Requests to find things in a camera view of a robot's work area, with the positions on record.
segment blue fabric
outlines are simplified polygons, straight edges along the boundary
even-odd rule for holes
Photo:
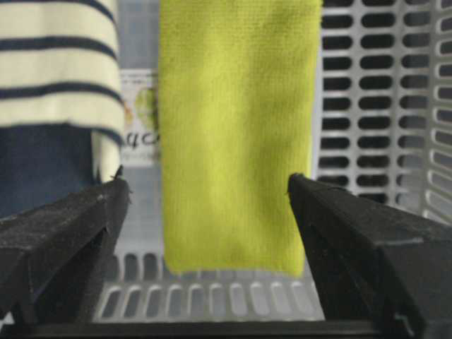
[[[91,129],[64,125],[0,128],[0,218],[96,184]]]

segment striped shirt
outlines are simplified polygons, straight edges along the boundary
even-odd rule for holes
[[[124,133],[118,50],[115,0],[0,0],[0,126],[92,128],[107,181]]]

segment yellow-green microfiber cloth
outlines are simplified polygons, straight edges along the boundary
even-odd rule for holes
[[[164,0],[159,115],[175,273],[300,275],[287,180],[309,175],[320,0]]]

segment black base bar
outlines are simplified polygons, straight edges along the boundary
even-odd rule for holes
[[[1,334],[7,338],[385,338],[371,322],[367,321],[5,326]]]

